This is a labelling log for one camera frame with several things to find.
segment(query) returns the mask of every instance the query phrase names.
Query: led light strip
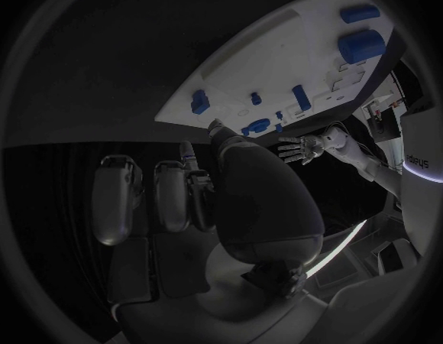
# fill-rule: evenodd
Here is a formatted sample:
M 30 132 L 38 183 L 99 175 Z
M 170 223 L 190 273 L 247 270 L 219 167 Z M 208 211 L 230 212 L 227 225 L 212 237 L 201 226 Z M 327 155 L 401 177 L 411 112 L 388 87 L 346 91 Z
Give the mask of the led light strip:
M 407 169 L 407 170 L 408 170 L 409 172 L 411 172 L 412 174 L 415 174 L 416 176 L 419 176 L 419 177 L 421 177 L 421 178 L 423 178 L 423 179 L 425 179 L 425 180 L 429 180 L 429 181 L 433 181 L 433 182 L 438 182 L 438 183 L 443 183 L 443 180 L 440 180 L 439 178 L 428 177 L 428 176 L 426 176 L 426 175 L 424 175 L 424 174 L 420 174 L 420 173 L 417 172 L 416 170 L 413 170 L 413 169 L 409 168 L 409 167 L 406 165 L 406 162 L 403 162 L 403 166 L 404 166 L 405 169 Z
M 358 231 L 360 231 L 361 227 L 364 226 L 364 223 L 366 223 L 367 221 L 363 221 L 362 223 L 360 223 L 358 226 L 356 226 L 354 228 L 354 230 L 351 232 L 350 235 L 348 235 L 343 242 L 341 242 L 341 244 L 335 248 L 333 251 L 331 251 L 327 256 L 325 256 L 325 258 L 320 261 L 316 266 L 314 266 L 313 268 L 310 268 L 307 272 L 306 275 L 307 277 L 311 277 L 312 275 L 314 275 L 317 271 L 319 271 L 320 269 L 322 269 L 325 265 L 327 265 L 327 263 L 329 263 L 333 258 L 335 258 L 335 256 L 341 252 L 345 246 L 348 245 L 348 243 L 355 237 L 355 235 L 358 233 Z

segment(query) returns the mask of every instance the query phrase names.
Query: white light strip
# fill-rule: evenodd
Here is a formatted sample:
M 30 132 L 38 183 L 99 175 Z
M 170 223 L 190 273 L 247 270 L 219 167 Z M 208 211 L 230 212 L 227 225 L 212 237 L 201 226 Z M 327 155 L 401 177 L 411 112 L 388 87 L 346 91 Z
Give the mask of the white light strip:
M 409 172 L 411 172 L 412 174 L 415 174 L 416 176 L 419 176 L 419 177 L 424 178 L 424 179 L 429 180 L 429 181 L 438 182 L 438 183 L 443 183 L 443 180 L 440 180 L 439 178 L 431 178 L 431 177 L 428 177 L 428 176 L 426 176 L 426 175 L 424 175 L 424 174 L 420 174 L 420 173 L 417 172 L 416 170 L 413 170 L 413 169 L 409 168 L 409 167 L 406 165 L 406 162 L 403 162 L 403 166 L 404 166 L 405 169 L 407 169 L 407 170 L 408 170 Z
M 319 271 L 325 265 L 327 265 L 327 263 L 329 263 L 333 258 L 335 258 L 335 256 L 339 252 L 341 252 L 345 246 L 348 245 L 348 243 L 352 240 L 352 238 L 355 237 L 355 235 L 358 233 L 358 231 L 360 231 L 361 227 L 363 227 L 364 223 L 366 223 L 366 222 L 367 221 L 365 220 L 362 223 L 360 223 L 358 226 L 356 226 L 354 228 L 354 230 L 351 232 L 351 234 L 348 235 L 337 248 L 335 248 L 327 256 L 325 256 L 325 258 L 322 261 L 320 261 L 316 266 L 314 266 L 313 268 L 310 268 L 309 271 L 306 272 L 307 277 L 311 277 L 312 275 L 314 275 L 317 271 Z

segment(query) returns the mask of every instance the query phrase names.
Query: hand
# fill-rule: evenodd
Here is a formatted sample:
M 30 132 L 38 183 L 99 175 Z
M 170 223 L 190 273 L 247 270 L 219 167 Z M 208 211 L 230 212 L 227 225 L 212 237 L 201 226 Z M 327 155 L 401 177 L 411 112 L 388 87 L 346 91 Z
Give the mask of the hand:
M 293 145 L 283 145 L 277 148 L 279 151 L 286 151 L 284 153 L 279 153 L 279 157 L 286 157 L 284 159 L 285 163 L 302 159 L 302 165 L 304 166 L 312 159 L 320 157 L 325 150 L 322 138 L 315 135 L 306 135 L 300 138 L 279 138 L 279 141 L 296 143 Z

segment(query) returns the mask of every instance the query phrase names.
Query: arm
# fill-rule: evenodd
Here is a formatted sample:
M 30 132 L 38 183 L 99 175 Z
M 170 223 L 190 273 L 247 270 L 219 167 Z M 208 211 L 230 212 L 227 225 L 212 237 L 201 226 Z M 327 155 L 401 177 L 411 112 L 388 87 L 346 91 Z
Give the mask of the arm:
M 400 200 L 401 175 L 384 167 L 379 159 L 365 154 L 358 143 L 340 128 L 332 127 L 320 136 L 307 135 L 279 140 L 298 143 L 279 147 L 279 150 L 296 149 L 279 154 L 280 157 L 288 157 L 285 159 L 286 163 L 302 159 L 302 164 L 307 164 L 327 151 L 341 162 L 352 164 L 363 178 L 377 182 Z

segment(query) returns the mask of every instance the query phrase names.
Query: blue block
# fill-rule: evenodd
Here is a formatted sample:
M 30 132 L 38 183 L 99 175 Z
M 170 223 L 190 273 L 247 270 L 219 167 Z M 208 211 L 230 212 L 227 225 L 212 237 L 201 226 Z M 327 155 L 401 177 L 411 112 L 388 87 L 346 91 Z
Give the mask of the blue block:
M 247 129 L 248 131 L 259 133 L 265 131 L 269 125 L 271 125 L 271 121 L 268 118 L 262 118 L 261 120 L 252 122 L 247 126 Z
M 202 89 L 196 90 L 192 95 L 191 112 L 201 115 L 209 107 L 209 98 L 207 98 L 205 92 Z
M 359 63 L 384 54 L 386 44 L 375 30 L 362 31 L 339 38 L 339 52 L 346 63 Z
M 254 105 L 260 105 L 261 104 L 261 97 L 258 95 L 257 92 L 253 92 L 251 94 L 251 96 L 252 96 L 252 103 Z
M 307 98 L 307 95 L 304 92 L 304 89 L 302 88 L 302 86 L 296 86 L 292 89 L 292 91 L 296 97 L 296 100 L 299 103 L 299 107 L 301 107 L 301 109 L 303 111 L 307 111 L 308 109 L 311 109 L 311 102 Z
M 348 24 L 356 21 L 364 21 L 365 19 L 380 17 L 379 9 L 372 5 L 344 9 L 341 10 L 339 14 L 342 20 Z

